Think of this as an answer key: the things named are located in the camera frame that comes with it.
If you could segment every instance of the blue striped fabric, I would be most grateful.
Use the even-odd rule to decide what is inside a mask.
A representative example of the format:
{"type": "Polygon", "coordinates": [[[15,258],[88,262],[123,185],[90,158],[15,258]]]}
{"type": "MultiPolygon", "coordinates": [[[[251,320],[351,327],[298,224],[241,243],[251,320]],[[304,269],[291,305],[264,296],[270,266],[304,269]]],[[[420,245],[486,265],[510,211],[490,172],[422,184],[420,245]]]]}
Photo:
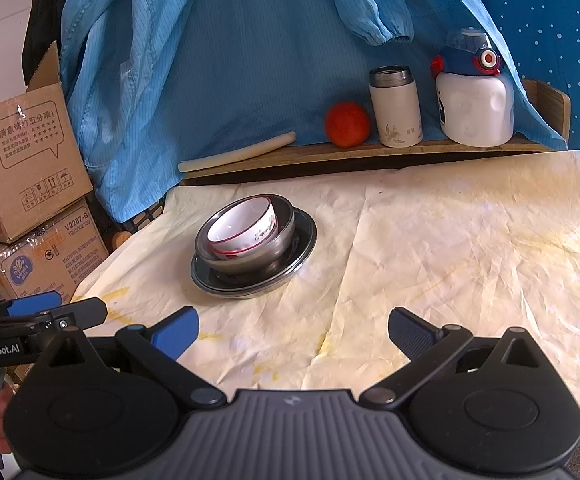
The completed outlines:
{"type": "Polygon", "coordinates": [[[481,0],[67,0],[61,75],[98,196],[125,221],[179,182],[181,160],[290,130],[326,142],[340,100],[372,116],[367,73],[380,65],[412,68],[424,136],[442,138],[429,62],[449,29],[480,23],[515,81],[515,128],[564,148],[481,0]]]}

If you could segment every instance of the packaging box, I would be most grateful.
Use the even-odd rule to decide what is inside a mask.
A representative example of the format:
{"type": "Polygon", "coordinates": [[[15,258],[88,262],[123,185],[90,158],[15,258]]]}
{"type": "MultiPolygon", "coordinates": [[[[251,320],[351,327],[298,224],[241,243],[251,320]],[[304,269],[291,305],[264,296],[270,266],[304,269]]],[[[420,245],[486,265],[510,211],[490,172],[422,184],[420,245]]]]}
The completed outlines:
{"type": "Polygon", "coordinates": [[[91,190],[54,43],[27,92],[0,103],[0,242],[16,240],[91,190]]]}
{"type": "Polygon", "coordinates": [[[56,290],[68,303],[107,256],[86,201],[80,200],[19,241],[0,244],[0,298],[56,290]]]}

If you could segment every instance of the wooden shelf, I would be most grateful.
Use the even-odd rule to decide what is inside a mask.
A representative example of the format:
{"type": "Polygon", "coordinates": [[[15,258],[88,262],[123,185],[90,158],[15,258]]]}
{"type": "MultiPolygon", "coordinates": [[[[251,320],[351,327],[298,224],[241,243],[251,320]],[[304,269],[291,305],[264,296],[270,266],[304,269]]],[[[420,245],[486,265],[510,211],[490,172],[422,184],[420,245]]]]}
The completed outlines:
{"type": "MultiPolygon", "coordinates": [[[[544,120],[567,140],[570,127],[568,96],[541,81],[525,80],[524,87],[528,99],[544,120]]],[[[404,168],[452,160],[548,151],[549,148],[532,142],[521,134],[516,134],[509,142],[494,148],[473,148],[449,139],[426,140],[410,148],[362,144],[344,150],[330,143],[286,146],[248,160],[189,171],[185,174],[182,184],[184,186],[237,184],[309,174],[404,168]]]]}

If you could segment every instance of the stained tablecloth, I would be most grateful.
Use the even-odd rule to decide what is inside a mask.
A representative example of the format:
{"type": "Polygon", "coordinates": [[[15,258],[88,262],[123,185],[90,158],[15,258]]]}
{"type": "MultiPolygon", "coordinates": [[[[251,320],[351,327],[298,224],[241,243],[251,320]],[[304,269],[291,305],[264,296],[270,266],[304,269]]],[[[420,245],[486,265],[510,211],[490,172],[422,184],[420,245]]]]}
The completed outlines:
{"type": "Polygon", "coordinates": [[[405,306],[475,335],[526,327],[580,404],[580,152],[505,156],[279,182],[177,187],[163,215],[78,288],[109,314],[89,335],[197,308],[179,362],[236,388],[343,388],[355,395],[407,363],[387,317],[405,306]],[[220,300],[190,278],[196,232],[227,203],[281,194],[315,219],[293,279],[220,300]]]}

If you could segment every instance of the screw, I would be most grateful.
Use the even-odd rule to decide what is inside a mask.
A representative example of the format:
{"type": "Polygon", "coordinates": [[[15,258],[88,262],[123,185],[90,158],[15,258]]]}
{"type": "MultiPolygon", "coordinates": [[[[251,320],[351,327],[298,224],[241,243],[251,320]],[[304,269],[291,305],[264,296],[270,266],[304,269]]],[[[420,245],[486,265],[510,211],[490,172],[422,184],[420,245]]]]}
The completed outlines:
{"type": "Polygon", "coordinates": [[[390,388],[375,386],[366,391],[365,398],[373,404],[390,404],[397,395],[390,388]]]}
{"type": "Polygon", "coordinates": [[[190,398],[197,404],[216,404],[223,394],[216,388],[195,388],[190,398]]]}

